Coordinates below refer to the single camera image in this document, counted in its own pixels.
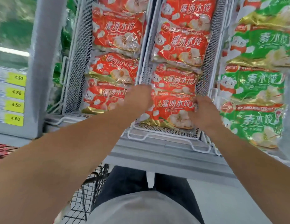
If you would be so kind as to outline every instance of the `white shirt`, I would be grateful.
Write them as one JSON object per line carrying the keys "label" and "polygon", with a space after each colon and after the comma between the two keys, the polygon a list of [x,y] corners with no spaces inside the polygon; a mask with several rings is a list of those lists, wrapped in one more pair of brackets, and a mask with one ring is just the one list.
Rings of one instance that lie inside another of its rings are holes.
{"label": "white shirt", "polygon": [[200,224],[183,206],[157,191],[126,194],[102,203],[87,224]]}

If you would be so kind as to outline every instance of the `white light strip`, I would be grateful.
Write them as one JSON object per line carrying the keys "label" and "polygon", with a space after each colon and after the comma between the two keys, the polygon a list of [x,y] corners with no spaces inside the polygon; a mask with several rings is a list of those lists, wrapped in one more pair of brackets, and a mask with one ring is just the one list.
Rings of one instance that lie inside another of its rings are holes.
{"label": "white light strip", "polygon": [[28,53],[28,52],[23,52],[23,51],[19,51],[19,50],[15,50],[15,49],[8,49],[8,48],[4,48],[4,47],[0,47],[0,51],[16,54],[16,55],[20,55],[20,56],[26,56],[26,57],[30,56],[30,53]]}

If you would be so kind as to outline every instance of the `yellow price label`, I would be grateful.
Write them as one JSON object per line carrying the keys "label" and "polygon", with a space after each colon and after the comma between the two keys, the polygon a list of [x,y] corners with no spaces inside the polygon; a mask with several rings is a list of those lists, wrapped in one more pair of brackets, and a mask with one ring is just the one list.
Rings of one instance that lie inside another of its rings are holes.
{"label": "yellow price label", "polygon": [[24,100],[24,90],[15,89],[13,87],[7,87],[6,96]]}
{"label": "yellow price label", "polygon": [[8,72],[8,78],[6,82],[19,86],[26,86],[26,81],[27,81],[26,75]]}
{"label": "yellow price label", "polygon": [[5,103],[4,109],[7,111],[23,113],[24,112],[24,102],[7,100]]}
{"label": "yellow price label", "polygon": [[7,124],[22,127],[24,125],[24,117],[17,114],[5,114],[4,122]]}

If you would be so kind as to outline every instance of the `dark pants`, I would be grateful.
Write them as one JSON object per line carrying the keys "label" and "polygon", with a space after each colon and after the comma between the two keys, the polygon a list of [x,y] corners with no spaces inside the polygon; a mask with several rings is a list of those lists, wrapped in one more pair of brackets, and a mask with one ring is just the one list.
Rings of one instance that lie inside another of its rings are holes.
{"label": "dark pants", "polygon": [[[115,166],[91,210],[115,197],[148,190],[151,189],[148,189],[146,171]],[[185,178],[156,173],[153,190],[176,201],[204,224],[194,193]]]}

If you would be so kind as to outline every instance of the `hand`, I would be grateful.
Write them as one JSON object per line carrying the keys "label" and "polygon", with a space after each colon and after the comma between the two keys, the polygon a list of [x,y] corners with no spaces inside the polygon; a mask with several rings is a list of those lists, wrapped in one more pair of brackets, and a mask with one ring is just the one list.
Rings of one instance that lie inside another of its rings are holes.
{"label": "hand", "polygon": [[188,114],[196,127],[208,135],[211,131],[223,126],[220,113],[209,97],[196,95],[193,102],[198,105],[198,108],[196,112]]}
{"label": "hand", "polygon": [[125,95],[124,105],[143,114],[153,104],[151,90],[151,85],[141,84],[133,86]]}

